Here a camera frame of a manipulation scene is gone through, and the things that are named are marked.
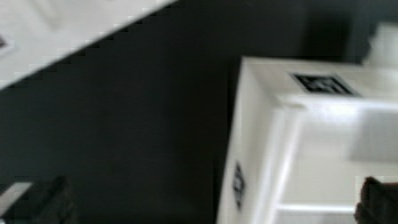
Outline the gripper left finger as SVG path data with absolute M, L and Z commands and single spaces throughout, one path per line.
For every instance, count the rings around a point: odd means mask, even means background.
M 0 224 L 78 224 L 71 186 L 64 176 L 52 182 L 0 184 Z

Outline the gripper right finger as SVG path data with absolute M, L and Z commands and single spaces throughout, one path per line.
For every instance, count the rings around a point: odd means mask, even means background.
M 354 219 L 357 224 L 398 224 L 398 182 L 365 179 Z

